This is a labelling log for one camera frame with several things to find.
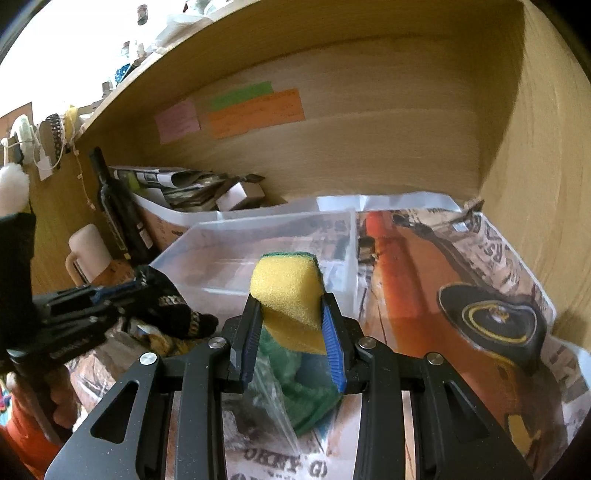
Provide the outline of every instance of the plastic container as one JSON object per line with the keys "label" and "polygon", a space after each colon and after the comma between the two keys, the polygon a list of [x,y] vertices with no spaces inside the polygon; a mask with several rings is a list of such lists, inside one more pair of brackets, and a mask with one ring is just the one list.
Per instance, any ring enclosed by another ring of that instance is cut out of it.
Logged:
{"label": "plastic container", "polygon": [[192,308],[223,322],[242,313],[260,257],[277,251],[316,255],[326,290],[335,294],[343,314],[353,316],[357,269],[352,210],[201,223],[152,266],[170,278]]}

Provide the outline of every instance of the clutter on shelf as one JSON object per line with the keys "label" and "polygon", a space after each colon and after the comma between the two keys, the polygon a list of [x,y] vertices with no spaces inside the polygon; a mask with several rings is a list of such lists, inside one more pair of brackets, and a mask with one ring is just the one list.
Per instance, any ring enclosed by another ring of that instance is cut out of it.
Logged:
{"label": "clutter on shelf", "polygon": [[178,212],[222,212],[259,207],[265,199],[260,182],[244,177],[188,168],[110,167],[113,177],[130,191]]}

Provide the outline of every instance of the wine bottle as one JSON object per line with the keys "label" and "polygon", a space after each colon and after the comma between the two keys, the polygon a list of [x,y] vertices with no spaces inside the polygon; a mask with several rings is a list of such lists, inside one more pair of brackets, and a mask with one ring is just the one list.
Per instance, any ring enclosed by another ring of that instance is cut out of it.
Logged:
{"label": "wine bottle", "polygon": [[109,174],[99,147],[90,152],[90,162],[99,180],[99,204],[115,241],[129,263],[149,264],[160,253],[136,210],[129,191]]}

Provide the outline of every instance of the cardboard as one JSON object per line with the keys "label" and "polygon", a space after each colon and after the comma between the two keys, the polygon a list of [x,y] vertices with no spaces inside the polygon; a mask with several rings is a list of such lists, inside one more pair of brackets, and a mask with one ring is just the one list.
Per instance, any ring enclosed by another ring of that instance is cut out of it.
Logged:
{"label": "cardboard", "polygon": [[218,198],[216,204],[220,212],[229,212],[259,206],[264,198],[265,192],[258,183],[239,181]]}

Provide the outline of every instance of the yellow sponge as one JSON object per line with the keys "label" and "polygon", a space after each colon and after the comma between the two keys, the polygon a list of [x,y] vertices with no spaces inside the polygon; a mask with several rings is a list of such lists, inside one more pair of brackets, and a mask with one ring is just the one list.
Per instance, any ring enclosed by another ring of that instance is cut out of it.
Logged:
{"label": "yellow sponge", "polygon": [[264,255],[251,278],[251,295],[262,304],[267,331],[281,346],[326,355],[322,337],[322,275],[306,252]]}

